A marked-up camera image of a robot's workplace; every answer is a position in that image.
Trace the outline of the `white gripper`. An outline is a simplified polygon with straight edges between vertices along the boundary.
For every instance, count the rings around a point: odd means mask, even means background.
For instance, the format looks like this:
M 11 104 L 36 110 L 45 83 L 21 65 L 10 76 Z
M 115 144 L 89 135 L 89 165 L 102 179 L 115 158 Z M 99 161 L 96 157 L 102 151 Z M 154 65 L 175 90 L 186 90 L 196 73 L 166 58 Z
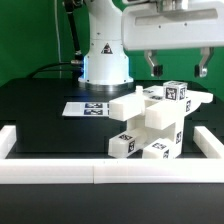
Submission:
M 208 74 L 214 48 L 224 46 L 224 0 L 122 0 L 122 43 L 126 50 L 146 50 L 152 77 L 163 75 L 157 51 L 202 48 L 196 77 Z

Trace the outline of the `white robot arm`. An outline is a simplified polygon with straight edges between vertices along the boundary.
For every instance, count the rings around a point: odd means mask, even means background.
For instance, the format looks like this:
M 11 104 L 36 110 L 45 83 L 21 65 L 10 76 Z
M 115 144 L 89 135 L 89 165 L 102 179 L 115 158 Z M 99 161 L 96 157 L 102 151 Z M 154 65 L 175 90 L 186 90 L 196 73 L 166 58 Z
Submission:
M 133 82 L 124 52 L 142 51 L 151 75 L 163 74 L 158 50 L 199 48 L 197 77 L 207 75 L 216 47 L 224 46 L 224 0 L 85 0 L 90 19 L 90 50 L 79 81 L 96 89 Z

